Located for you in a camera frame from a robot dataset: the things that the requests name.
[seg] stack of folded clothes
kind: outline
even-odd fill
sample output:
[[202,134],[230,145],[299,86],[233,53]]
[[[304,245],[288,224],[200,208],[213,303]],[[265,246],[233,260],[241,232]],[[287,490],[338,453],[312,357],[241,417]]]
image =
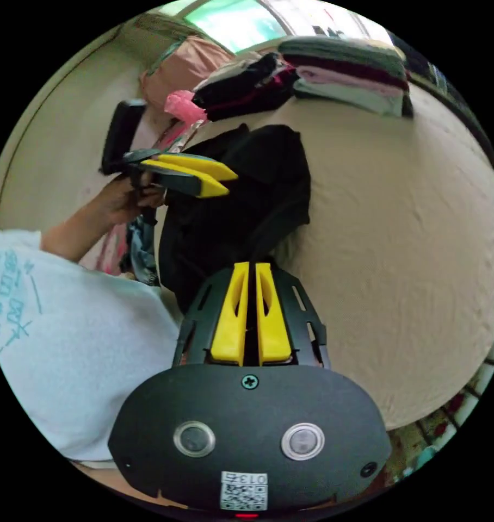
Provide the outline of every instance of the stack of folded clothes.
[[292,97],[297,79],[294,67],[268,53],[217,71],[195,89],[193,103],[210,121],[276,110]]
[[296,97],[328,98],[383,116],[412,116],[407,73],[393,47],[365,40],[295,36],[281,42],[278,51],[296,68]]

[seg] screw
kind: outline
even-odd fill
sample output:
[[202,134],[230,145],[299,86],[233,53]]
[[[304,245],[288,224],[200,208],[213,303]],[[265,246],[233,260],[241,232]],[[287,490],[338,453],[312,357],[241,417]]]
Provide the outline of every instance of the screw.
[[246,390],[254,390],[259,384],[258,377],[256,375],[246,375],[242,379],[242,386]]

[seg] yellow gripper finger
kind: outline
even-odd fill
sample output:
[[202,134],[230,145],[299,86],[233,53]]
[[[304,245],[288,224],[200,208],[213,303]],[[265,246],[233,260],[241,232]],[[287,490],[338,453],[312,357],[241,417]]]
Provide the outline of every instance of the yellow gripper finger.
[[269,263],[256,264],[256,314],[260,366],[289,360],[291,343]]
[[232,181],[238,179],[238,176],[227,165],[203,156],[193,156],[191,154],[162,154],[156,159],[163,163],[177,165],[184,169],[188,168],[198,172],[204,172],[216,181]]
[[201,189],[200,193],[196,194],[196,197],[217,197],[225,196],[229,193],[229,189],[227,187],[224,187],[221,183],[216,181],[213,177],[211,177],[209,174],[206,174],[205,172],[189,169],[187,167],[180,167],[171,163],[164,163],[162,161],[157,161],[154,159],[146,159],[141,163],[143,165],[155,167],[157,169],[165,169],[167,171],[179,172],[180,174],[189,174],[198,178],[201,181]]
[[211,346],[211,356],[216,362],[243,366],[248,298],[249,263],[237,263]]

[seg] qr code sticker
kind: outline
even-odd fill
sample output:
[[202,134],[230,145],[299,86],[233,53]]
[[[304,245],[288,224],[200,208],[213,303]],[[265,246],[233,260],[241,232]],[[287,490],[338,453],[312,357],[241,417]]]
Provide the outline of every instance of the qr code sticker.
[[222,471],[220,508],[234,511],[266,511],[267,473]]

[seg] white t-shirt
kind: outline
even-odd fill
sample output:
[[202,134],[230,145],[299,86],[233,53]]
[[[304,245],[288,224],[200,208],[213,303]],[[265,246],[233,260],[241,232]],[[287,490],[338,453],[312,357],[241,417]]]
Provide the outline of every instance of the white t-shirt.
[[40,238],[0,231],[0,366],[66,458],[111,460],[120,407],[171,367],[178,327],[159,289],[42,252]]

